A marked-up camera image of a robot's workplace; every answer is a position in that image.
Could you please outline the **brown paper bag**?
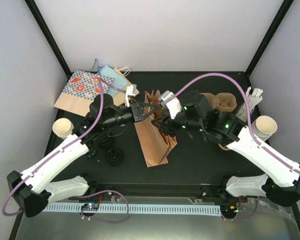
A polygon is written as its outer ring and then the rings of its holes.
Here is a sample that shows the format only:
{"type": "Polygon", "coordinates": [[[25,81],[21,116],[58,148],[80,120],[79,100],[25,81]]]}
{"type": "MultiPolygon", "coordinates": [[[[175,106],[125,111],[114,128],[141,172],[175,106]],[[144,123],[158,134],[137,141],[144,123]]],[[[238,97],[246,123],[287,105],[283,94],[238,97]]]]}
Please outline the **brown paper bag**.
{"type": "Polygon", "coordinates": [[[139,143],[148,168],[168,163],[167,156],[178,144],[175,137],[164,135],[152,124],[152,120],[159,118],[162,107],[158,98],[160,91],[145,92],[144,102],[158,106],[158,110],[152,113],[146,120],[134,124],[139,143]]]}

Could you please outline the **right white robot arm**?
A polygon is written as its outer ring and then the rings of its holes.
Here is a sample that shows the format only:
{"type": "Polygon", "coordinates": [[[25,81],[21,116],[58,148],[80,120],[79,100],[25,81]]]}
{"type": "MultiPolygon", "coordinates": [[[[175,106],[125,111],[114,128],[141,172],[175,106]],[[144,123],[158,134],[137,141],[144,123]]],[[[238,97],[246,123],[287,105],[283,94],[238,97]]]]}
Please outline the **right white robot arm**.
{"type": "Polygon", "coordinates": [[[178,99],[167,90],[158,103],[163,110],[152,124],[164,135],[173,137],[181,129],[200,132],[208,141],[240,154],[264,172],[257,176],[224,177],[217,189],[220,200],[265,197],[283,207],[300,200],[300,163],[284,157],[255,136],[237,116],[213,109],[206,96],[197,91],[178,99]]]}

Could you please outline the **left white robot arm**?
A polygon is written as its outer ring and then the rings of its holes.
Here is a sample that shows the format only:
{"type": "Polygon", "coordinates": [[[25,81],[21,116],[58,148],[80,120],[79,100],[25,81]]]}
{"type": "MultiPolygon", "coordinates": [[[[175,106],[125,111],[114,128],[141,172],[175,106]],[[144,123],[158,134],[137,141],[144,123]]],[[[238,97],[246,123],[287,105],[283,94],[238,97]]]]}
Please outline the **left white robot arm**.
{"type": "Polygon", "coordinates": [[[157,109],[155,104],[139,101],[120,108],[109,94],[98,95],[83,120],[58,147],[28,169],[13,170],[7,175],[10,191],[7,198],[14,199],[19,212],[28,218],[59,200],[82,196],[93,199],[98,188],[82,176],[59,182],[52,180],[76,159],[93,154],[96,146],[107,141],[111,128],[142,122],[157,109]]]}

